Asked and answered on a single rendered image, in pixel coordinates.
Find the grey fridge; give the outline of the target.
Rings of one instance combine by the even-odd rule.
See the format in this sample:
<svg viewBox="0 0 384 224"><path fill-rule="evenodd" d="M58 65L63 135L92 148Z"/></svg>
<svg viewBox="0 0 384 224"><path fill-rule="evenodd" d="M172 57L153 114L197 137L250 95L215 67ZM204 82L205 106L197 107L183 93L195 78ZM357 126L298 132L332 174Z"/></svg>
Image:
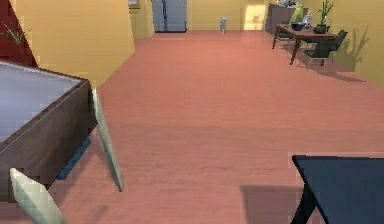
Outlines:
<svg viewBox="0 0 384 224"><path fill-rule="evenodd" d="M152 12L156 33L187 31L187 0L152 0Z"/></svg>

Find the grey brown cupboard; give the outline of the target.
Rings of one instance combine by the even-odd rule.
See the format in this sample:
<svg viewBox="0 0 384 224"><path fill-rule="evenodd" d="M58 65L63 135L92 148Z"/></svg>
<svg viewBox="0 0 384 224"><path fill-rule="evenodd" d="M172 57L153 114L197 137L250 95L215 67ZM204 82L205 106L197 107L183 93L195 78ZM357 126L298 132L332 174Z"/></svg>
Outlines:
<svg viewBox="0 0 384 224"><path fill-rule="evenodd" d="M267 18L265 22L265 31L274 35L277 24L284 24L288 22L293 15L295 7L285 7L276 3L270 3L268 5ZM303 7L303 17L308 12L307 7Z"/></svg>

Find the brown dining table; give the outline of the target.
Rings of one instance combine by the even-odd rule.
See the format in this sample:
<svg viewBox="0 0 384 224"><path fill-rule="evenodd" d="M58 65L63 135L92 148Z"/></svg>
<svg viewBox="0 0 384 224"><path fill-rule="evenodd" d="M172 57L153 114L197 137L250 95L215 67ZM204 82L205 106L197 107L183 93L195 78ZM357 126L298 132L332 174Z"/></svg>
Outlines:
<svg viewBox="0 0 384 224"><path fill-rule="evenodd" d="M290 64L294 63L297 51L298 51L302 41L308 40L308 39L313 39L313 38L316 38L316 39L330 39L330 38L332 38L332 39L334 39L337 37L336 34L333 34L330 32L326 32L324 34L316 34L313 32L312 28L302 29L301 31L295 31L292 29L292 27L290 25L277 24L276 28L275 28L272 48L275 48L277 40L279 39L279 33L281 31L284 31L288 34L291 34L294 37L294 47L292 50L292 56L291 56Z"/></svg>

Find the green chair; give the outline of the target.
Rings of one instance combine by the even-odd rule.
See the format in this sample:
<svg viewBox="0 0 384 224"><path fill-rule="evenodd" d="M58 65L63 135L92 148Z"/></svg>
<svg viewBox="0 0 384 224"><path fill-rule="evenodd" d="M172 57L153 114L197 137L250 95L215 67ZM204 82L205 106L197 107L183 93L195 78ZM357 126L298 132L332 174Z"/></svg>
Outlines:
<svg viewBox="0 0 384 224"><path fill-rule="evenodd" d="M290 20L288 22L284 22L286 27L290 27L294 22L301 22L303 20L303 5L299 4L293 12ZM287 33L284 30L279 31L278 41L290 41L294 36L290 33Z"/></svg>

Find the black dining chair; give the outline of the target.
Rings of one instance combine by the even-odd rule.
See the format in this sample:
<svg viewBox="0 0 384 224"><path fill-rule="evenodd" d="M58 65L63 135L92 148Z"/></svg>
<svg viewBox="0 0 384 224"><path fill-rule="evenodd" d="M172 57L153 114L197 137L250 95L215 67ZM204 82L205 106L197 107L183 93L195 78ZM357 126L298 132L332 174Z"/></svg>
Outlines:
<svg viewBox="0 0 384 224"><path fill-rule="evenodd" d="M320 60L320 65L325 67L325 60L330 56L332 52L336 52L340 48L347 34L347 31L340 30L335 37L310 38L305 40L305 43L313 44L312 48L306 49L304 51L304 54L309 57L307 67L310 67L313 59Z"/></svg>

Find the green house plant in pot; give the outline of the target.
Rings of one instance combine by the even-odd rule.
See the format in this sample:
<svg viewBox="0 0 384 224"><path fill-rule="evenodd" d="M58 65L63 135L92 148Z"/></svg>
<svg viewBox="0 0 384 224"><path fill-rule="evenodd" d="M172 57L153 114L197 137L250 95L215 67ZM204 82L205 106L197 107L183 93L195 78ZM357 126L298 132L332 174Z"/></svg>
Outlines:
<svg viewBox="0 0 384 224"><path fill-rule="evenodd" d="M331 9L333 8L334 3L331 2L330 0L324 0L322 2L322 8L318 10L320 13L320 22L313 28L313 32L315 34L325 34L328 30L326 21L327 21L327 16Z"/></svg>

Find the dark blue table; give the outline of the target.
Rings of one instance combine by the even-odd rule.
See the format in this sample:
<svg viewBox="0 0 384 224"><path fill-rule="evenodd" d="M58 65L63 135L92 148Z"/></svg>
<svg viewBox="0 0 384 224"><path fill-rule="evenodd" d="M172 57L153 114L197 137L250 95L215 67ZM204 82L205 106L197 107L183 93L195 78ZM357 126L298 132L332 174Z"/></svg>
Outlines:
<svg viewBox="0 0 384 224"><path fill-rule="evenodd" d="M318 210L325 224L384 224L384 158L294 155L304 182L290 224Z"/></svg>

